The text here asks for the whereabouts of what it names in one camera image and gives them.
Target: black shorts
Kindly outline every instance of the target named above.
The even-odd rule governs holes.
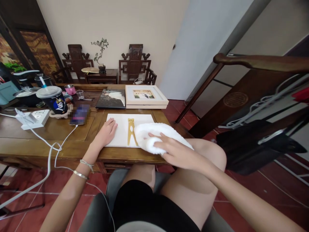
[[[127,222],[145,221],[166,232],[200,232],[179,206],[165,196],[154,194],[147,184],[139,180],[128,181],[118,191],[113,219],[116,230]]]

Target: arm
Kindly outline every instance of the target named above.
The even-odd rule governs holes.
[[[109,119],[104,123],[93,142],[90,144],[83,160],[88,164],[94,164],[102,148],[109,144],[115,135],[117,124],[114,119]],[[84,176],[88,176],[90,168],[88,165],[80,163],[76,171]],[[65,231],[69,220],[77,206],[80,196],[82,195],[86,180],[75,174],[64,186],[63,190],[57,197],[55,203],[48,212],[40,232]]]
[[[206,176],[256,231],[304,231],[280,211],[226,175],[207,158],[164,134],[159,138],[162,142],[154,145],[167,151],[163,158],[168,163]],[[217,147],[218,152],[222,152],[222,149]]]

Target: black bag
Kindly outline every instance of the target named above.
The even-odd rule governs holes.
[[[284,153],[307,152],[302,145],[290,137],[309,122],[309,114],[299,117],[283,132],[270,137],[266,142],[263,142],[263,140],[267,140],[265,138],[263,140],[251,140],[250,142],[238,146],[236,149],[230,149],[230,147],[233,147],[231,145],[236,141],[239,142],[239,140],[244,137],[253,137],[257,129],[270,125],[271,123],[266,120],[273,116],[274,114],[262,120],[255,120],[235,130],[217,135],[217,144],[223,148],[227,156],[226,169],[232,170],[240,175],[249,175]]]

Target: bracelet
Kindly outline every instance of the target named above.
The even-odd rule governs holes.
[[[94,172],[93,172],[93,168],[92,168],[92,167],[94,166],[94,164],[91,165],[91,164],[87,163],[87,162],[86,162],[85,160],[83,160],[83,159],[80,160],[80,163],[88,165],[89,168],[90,168],[90,170],[92,171],[92,173],[94,173]]]
[[[76,170],[73,171],[74,174],[78,175],[79,177],[84,178],[85,180],[89,180],[88,177],[84,176],[83,174],[80,174],[79,172],[77,172]]]

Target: pink cup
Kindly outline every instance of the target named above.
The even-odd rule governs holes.
[[[76,90],[75,90],[75,87],[74,85],[66,85],[64,86],[66,92],[69,94],[69,95],[74,95],[76,94]]]

